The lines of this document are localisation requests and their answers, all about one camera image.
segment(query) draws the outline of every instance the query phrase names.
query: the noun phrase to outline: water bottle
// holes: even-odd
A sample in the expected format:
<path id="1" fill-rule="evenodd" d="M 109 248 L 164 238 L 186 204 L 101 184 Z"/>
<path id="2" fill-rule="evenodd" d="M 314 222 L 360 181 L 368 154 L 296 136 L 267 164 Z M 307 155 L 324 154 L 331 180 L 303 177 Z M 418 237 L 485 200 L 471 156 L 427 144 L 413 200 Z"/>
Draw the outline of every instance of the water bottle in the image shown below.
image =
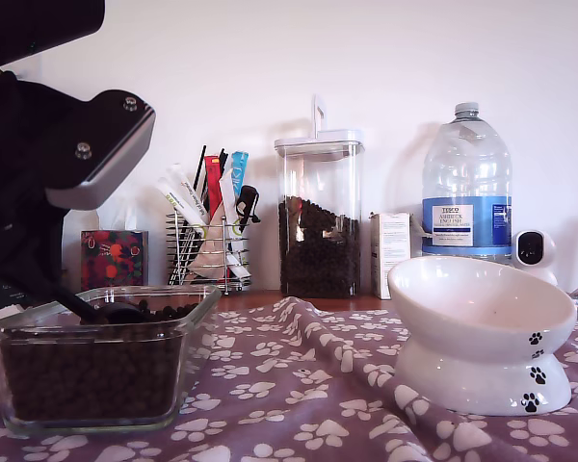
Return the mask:
<path id="1" fill-rule="evenodd" d="M 509 264 L 512 254 L 512 161 L 477 103 L 456 106 L 424 163 L 424 255 L 455 255 Z"/>

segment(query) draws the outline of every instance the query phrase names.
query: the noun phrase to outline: kibble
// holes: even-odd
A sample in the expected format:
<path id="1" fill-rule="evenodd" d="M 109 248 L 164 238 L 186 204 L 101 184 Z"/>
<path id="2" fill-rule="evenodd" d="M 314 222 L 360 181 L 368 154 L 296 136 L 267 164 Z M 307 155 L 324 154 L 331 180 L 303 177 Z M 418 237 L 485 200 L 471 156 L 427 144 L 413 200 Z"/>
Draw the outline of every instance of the kibble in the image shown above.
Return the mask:
<path id="1" fill-rule="evenodd" d="M 346 298 L 359 291 L 359 223 L 290 196 L 278 205 L 285 295 Z"/>
<path id="2" fill-rule="evenodd" d="M 147 303 L 139 303 L 145 312 Z M 168 321 L 188 315 L 195 305 L 151 312 L 151 322 L 103 326 L 110 342 L 90 341 L 74 332 L 26 333 L 2 341 L 5 374 L 15 416 L 22 421 L 134 419 L 171 410 L 182 332 Z"/>

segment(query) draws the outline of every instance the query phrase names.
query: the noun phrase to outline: paw print tablecloth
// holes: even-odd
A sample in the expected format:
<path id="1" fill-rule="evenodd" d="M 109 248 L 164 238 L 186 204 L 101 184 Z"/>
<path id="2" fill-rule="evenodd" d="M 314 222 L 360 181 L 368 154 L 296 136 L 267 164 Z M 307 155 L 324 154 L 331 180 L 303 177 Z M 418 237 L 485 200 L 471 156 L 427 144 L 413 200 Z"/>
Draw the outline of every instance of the paw print tablecloth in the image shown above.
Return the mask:
<path id="1" fill-rule="evenodd" d="M 409 334 L 393 312 L 324 313 L 285 298 L 219 323 L 169 427 L 22 438 L 0 419 L 0 462 L 578 461 L 578 324 L 558 352 L 571 403 L 485 418 L 440 408 L 394 376 Z"/>

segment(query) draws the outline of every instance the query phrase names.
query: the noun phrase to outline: white elevated bowl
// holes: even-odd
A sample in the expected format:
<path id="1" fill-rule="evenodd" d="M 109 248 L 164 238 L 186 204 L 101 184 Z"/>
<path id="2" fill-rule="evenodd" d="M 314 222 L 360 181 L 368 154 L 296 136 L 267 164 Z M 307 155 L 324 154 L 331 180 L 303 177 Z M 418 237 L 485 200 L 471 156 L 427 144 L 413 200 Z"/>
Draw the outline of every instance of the white elevated bowl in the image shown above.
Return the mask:
<path id="1" fill-rule="evenodd" d="M 459 257 L 407 260 L 387 282 L 411 333 L 396 374 L 414 390 L 487 416 L 567 405 L 569 381 L 553 354 L 576 323 L 566 293 L 518 269 Z"/>

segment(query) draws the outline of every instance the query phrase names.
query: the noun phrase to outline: plastic food storage container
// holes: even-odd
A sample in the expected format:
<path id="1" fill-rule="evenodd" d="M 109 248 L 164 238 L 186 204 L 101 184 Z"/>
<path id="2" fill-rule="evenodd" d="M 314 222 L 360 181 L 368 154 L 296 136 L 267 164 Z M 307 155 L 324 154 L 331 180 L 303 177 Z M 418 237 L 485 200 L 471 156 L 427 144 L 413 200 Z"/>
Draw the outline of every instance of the plastic food storage container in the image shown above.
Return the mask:
<path id="1" fill-rule="evenodd" d="M 313 137 L 275 141 L 280 288 L 285 295 L 346 298 L 359 292 L 362 136 L 321 126 L 325 111 L 315 97 Z"/>
<path id="2" fill-rule="evenodd" d="M 80 325 L 58 302 L 0 320 L 0 402 L 7 428 L 82 432 L 171 422 L 210 354 L 214 287 L 113 287 L 80 294 L 95 308 L 147 300 L 195 305 L 179 320 Z"/>

